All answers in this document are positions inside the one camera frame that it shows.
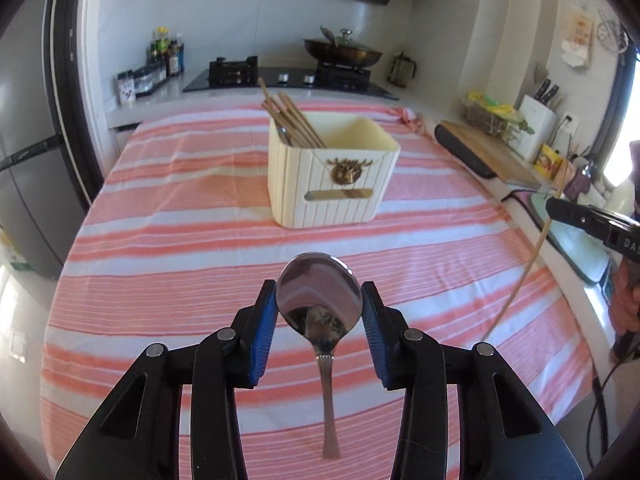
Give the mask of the person's right hand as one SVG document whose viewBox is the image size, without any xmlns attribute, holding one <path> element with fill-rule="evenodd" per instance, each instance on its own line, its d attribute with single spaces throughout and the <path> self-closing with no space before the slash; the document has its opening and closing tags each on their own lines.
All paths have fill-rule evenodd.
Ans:
<svg viewBox="0 0 640 480">
<path fill-rule="evenodd" d="M 616 333 L 638 333 L 639 286 L 631 288 L 629 282 L 629 262 L 624 259 L 614 274 L 614 292 L 608 307 L 608 316 Z"/>
</svg>

